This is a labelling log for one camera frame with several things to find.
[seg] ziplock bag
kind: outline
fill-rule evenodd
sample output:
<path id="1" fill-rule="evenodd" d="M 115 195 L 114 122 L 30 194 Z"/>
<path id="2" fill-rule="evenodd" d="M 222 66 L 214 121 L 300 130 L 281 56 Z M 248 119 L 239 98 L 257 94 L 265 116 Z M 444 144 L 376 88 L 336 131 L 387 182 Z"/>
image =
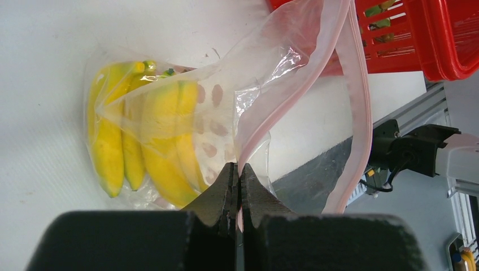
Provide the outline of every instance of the ziplock bag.
<path id="1" fill-rule="evenodd" d="M 311 196 L 327 198 L 324 209 L 321 207 L 323 212 L 342 212 L 363 173 L 371 148 L 371 109 L 359 37 L 353 1 L 290 2 L 268 16 L 213 65 L 171 74 L 134 89 L 128 82 L 116 82 L 115 86 L 106 88 L 109 90 L 104 96 L 100 95 L 101 102 L 90 106 L 90 112 L 96 115 L 88 127 L 90 145 L 98 139 L 97 130 L 101 130 L 98 123 L 100 126 L 106 123 L 108 129 L 105 130 L 115 129 L 116 136 L 122 133 L 133 138 L 141 153 L 139 160 L 161 198 L 183 207 L 214 182 L 224 164 L 230 161 L 238 162 L 238 171 L 250 161 L 263 185 L 274 193 L 275 182 L 291 172 L 284 171 L 287 167 L 278 166 L 281 163 L 275 163 L 275 168 L 269 163 L 274 156 L 270 152 L 273 150 L 268 150 L 268 131 L 272 131 L 273 144 L 278 125 L 286 127 L 286 131 L 295 131 L 296 125 L 307 123 L 306 131 L 318 128 L 333 136 L 323 142 L 309 142 L 313 147 L 304 148 L 301 144 L 304 138 L 300 137 L 289 141 L 289 146 L 276 149 L 291 150 L 285 154 L 309 152 L 298 159 L 282 155 L 300 167 L 303 161 L 319 157 L 331 146 L 352 137 L 350 151 L 335 153 L 332 165 L 322 168 L 335 174 L 312 172 L 314 183 L 320 186 L 315 186 Z M 119 70 L 123 71 L 119 74 L 144 73 L 149 62 L 143 61 L 121 62 L 123 66 Z M 98 77 L 89 79 L 89 82 L 112 85 L 108 83 L 109 77 L 107 83 Z M 293 121 L 282 123 L 281 118 L 299 100 L 301 104 L 301 97 L 315 82 L 306 97 L 312 93 L 318 101 L 328 101 L 324 108 L 306 116 L 310 107 L 305 107 L 301 114 L 306 114 L 299 115 L 305 118 L 293 117 Z M 324 120 L 331 119 L 336 124 L 330 125 L 328 131 L 321 130 Z M 285 139 L 285 134 L 279 133 L 278 140 Z M 117 151 L 121 149 L 119 143 L 115 146 Z M 90 151 L 90 155 L 102 180 L 108 171 L 99 170 L 95 154 Z M 114 167 L 107 158 L 103 160 L 104 165 Z M 335 164 L 334 160 L 345 162 Z M 123 180 L 120 173 L 116 173 L 116 179 Z M 304 185 L 301 176 L 295 181 L 298 186 Z M 104 189 L 110 189 L 108 182 L 102 182 Z M 119 193 L 120 181 L 116 186 L 119 188 L 114 189 L 115 193 Z M 288 193 L 276 189 L 276 194 L 279 192 Z"/>

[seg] red plastic crate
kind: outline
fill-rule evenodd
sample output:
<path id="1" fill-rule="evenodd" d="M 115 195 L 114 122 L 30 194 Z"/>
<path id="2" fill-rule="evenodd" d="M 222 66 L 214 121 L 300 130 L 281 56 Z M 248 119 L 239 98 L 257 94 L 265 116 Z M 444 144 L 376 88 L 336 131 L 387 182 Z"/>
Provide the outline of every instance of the red plastic crate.
<path id="1" fill-rule="evenodd" d="M 270 0 L 273 9 L 291 0 Z M 479 68 L 478 0 L 398 0 L 387 11 L 364 12 L 385 0 L 356 0 L 369 73 L 424 71 L 431 81 L 469 77 Z M 391 26 L 370 25 L 390 18 Z M 393 33 L 390 42 L 376 38 Z"/>

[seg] table surface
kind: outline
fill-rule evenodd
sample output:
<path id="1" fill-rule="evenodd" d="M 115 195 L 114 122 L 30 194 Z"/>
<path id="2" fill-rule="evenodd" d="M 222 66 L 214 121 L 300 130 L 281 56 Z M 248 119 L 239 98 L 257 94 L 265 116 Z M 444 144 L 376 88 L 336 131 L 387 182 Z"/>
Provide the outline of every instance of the table surface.
<path id="1" fill-rule="evenodd" d="M 24 268 L 57 215 L 112 206 L 94 180 L 82 128 L 83 73 L 98 45 L 124 46 L 154 59 L 201 67 L 216 62 L 216 52 L 223 57 L 268 14 L 265 0 L 2 1 L 3 268 Z M 370 75 L 369 85 L 375 120 L 425 92 L 421 72 Z M 323 100 L 315 102 L 317 108 L 326 106 Z M 302 116 L 301 108 L 293 108 L 271 131 L 273 173 L 281 174 L 291 162 L 284 144 L 307 149 L 306 144 L 314 143 L 307 130 L 283 132 Z M 328 120 L 325 127 L 340 119 Z M 310 155 L 288 167 L 301 165 Z"/>

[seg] wire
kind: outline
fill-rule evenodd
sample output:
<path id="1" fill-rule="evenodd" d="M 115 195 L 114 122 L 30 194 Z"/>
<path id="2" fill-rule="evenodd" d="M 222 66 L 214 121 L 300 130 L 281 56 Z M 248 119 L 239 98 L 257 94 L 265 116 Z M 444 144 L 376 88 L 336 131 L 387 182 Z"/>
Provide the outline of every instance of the wire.
<path id="1" fill-rule="evenodd" d="M 389 174 L 389 177 L 387 178 L 387 181 L 382 185 L 382 187 L 377 187 L 377 186 L 373 186 L 373 185 L 370 185 L 368 183 L 366 183 L 364 180 L 360 180 L 359 183 L 368 187 L 368 188 L 371 188 L 371 189 L 374 189 L 376 191 L 379 191 L 379 192 L 385 192 L 385 193 L 389 193 L 389 192 L 392 192 L 393 190 L 393 181 L 394 181 L 394 178 L 398 175 L 398 173 L 404 169 L 406 169 L 406 165 L 412 160 L 412 157 L 410 156 L 406 156 L 403 160 L 402 160 L 402 163 L 399 163 L 394 169 L 393 171 L 391 171 L 391 174 Z"/>

